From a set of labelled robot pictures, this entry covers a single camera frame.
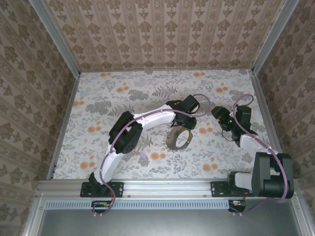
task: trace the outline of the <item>floral wallpaper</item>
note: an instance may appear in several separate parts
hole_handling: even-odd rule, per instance
[[[73,76],[27,0],[0,1],[0,235],[23,230]]]
[[[250,73],[248,70],[82,73],[54,178],[88,178],[101,164],[108,132],[122,112],[143,113],[196,93],[209,96],[212,107],[225,106],[231,110],[241,95],[254,94]],[[204,113],[207,102],[202,97],[197,99],[201,104],[198,114]],[[267,142],[256,100],[251,108],[252,128]],[[231,138],[230,132],[223,135]],[[225,178],[231,170],[250,171],[253,158],[227,139],[222,137],[218,121],[210,112],[197,118],[194,130],[159,125],[142,133],[136,148],[123,156],[113,178]]]
[[[300,0],[259,72],[283,151],[315,219],[315,2]]]
[[[284,0],[45,0],[82,71],[249,68]]]

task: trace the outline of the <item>floral tablecloth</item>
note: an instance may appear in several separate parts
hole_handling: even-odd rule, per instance
[[[229,110],[244,93],[254,94],[248,70],[178,70],[82,73],[54,178],[88,178],[104,157],[108,132],[120,114],[160,107],[189,94],[207,95],[212,106]],[[201,104],[198,114],[206,111]],[[255,97],[252,129],[268,141]],[[181,127],[164,124],[144,131],[134,151],[125,155],[113,178],[225,178],[232,170],[250,171],[253,158],[234,142],[211,113],[197,118],[194,130],[176,140]]]

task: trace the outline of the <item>wallpaper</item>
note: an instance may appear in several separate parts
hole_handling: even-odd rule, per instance
[[[284,152],[315,219],[315,1],[301,0],[259,72]]]
[[[284,0],[44,0],[82,71],[249,68]]]
[[[211,106],[232,110],[244,93],[254,95],[247,70],[172,70],[82,73],[54,178],[88,178],[106,154],[108,132],[124,111],[147,112],[167,101],[202,93]],[[207,101],[196,97],[201,107]],[[252,128],[267,142],[257,101],[251,104]],[[253,158],[229,142],[209,112],[193,130],[162,124],[142,132],[136,148],[123,156],[115,179],[226,178],[232,170],[250,171]]]
[[[0,1],[0,235],[23,230],[74,79],[27,0]]]

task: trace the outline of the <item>metal base plate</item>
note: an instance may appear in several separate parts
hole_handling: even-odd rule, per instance
[[[231,191],[228,188],[227,181],[213,181],[211,184],[211,195],[212,197],[254,197],[254,195],[247,189],[237,188]]]
[[[124,183],[123,182],[109,182],[108,185],[114,190],[116,198],[122,198],[124,192]],[[90,187],[89,182],[83,182],[80,197],[81,198],[110,198],[110,191],[106,190],[104,196],[95,196],[92,192],[88,191]]]

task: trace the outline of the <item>purple cable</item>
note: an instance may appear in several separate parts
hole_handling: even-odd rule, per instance
[[[283,199],[285,199],[286,195],[287,195],[287,178],[286,178],[286,174],[285,174],[285,171],[284,171],[284,168],[281,164],[281,161],[279,160],[279,158],[277,157],[277,155],[275,154],[275,152],[269,148],[264,142],[262,142],[260,139],[258,139],[255,135],[251,134],[250,132],[248,132],[245,128],[242,127],[242,125],[238,122],[237,118],[236,118],[236,112],[235,112],[235,108],[238,104],[238,102],[243,99],[244,97],[246,96],[249,96],[252,98],[252,100],[246,104],[245,106],[247,105],[250,105],[253,101],[254,101],[254,96],[251,95],[251,94],[244,94],[243,96],[241,96],[240,98],[238,98],[236,100],[236,102],[234,103],[234,106],[233,106],[233,117],[234,117],[234,120],[236,122],[236,124],[246,133],[248,134],[250,137],[256,139],[265,149],[269,150],[270,153],[273,155],[274,159],[276,160],[277,164],[279,165],[279,168],[280,168],[280,171],[281,171],[281,174],[283,176],[283,181],[284,181],[284,191],[283,191],[283,195],[281,196],[281,198],[277,199],[278,201],[282,201]],[[266,201],[268,200],[268,198],[266,198],[264,201],[262,201],[260,204],[258,204],[257,206],[255,206],[254,208],[250,209],[250,210],[247,210],[247,211],[244,211],[242,212],[242,214],[247,214],[247,213],[250,213],[252,212],[253,210],[257,209],[259,206],[261,206],[262,204],[264,204]]]
[[[103,169],[103,166],[104,166],[104,163],[105,163],[106,158],[113,152],[113,150],[114,150],[114,145],[115,145],[116,141],[118,140],[118,138],[121,136],[121,134],[122,134],[132,123],[136,122],[137,120],[142,119],[142,118],[147,117],[147,116],[150,116],[150,115],[153,115],[153,114],[156,114],[156,113],[160,113],[160,112],[181,113],[181,114],[184,114],[184,115],[186,115],[186,116],[189,116],[189,117],[196,117],[196,118],[197,118],[197,117],[203,117],[203,116],[205,116],[206,114],[209,113],[209,111],[210,111],[210,109],[211,109],[211,101],[210,101],[210,99],[209,99],[206,95],[203,95],[203,94],[201,94],[201,93],[197,93],[197,94],[194,95],[194,97],[195,97],[195,96],[203,96],[203,97],[208,101],[209,106],[208,106],[208,109],[206,110],[206,112],[205,112],[204,114],[201,114],[201,115],[193,115],[193,114],[188,114],[188,113],[186,113],[186,112],[182,112],[182,111],[178,111],[178,110],[173,110],[173,109],[162,109],[162,110],[158,110],[158,111],[153,111],[153,112],[147,113],[147,114],[145,114],[145,115],[143,115],[143,116],[140,116],[140,117],[137,117],[137,118],[131,120],[130,122],[128,122],[128,123],[121,129],[121,131],[119,131],[119,133],[118,133],[117,136],[115,137],[115,139],[114,139],[114,141],[113,141],[113,143],[112,143],[112,145],[111,145],[111,147],[110,147],[109,153],[107,153],[107,154],[104,156],[103,161],[102,161],[101,166],[100,166],[100,171],[99,171],[100,180],[101,180],[102,183],[109,189],[109,191],[113,194],[113,201],[112,201],[111,205],[108,207],[108,209],[106,209],[106,210],[102,213],[102,215],[103,215],[103,214],[106,214],[107,212],[109,212],[109,210],[113,207],[113,205],[114,205],[114,203],[115,203],[115,199],[116,199],[116,195],[115,195],[114,190],[113,190],[113,189],[104,181],[104,179],[103,179],[103,176],[102,176],[102,169]],[[94,204],[94,206],[93,206],[92,212],[93,212],[94,214],[97,214],[97,213],[95,212],[95,206],[98,205],[98,204],[99,204],[99,203]]]

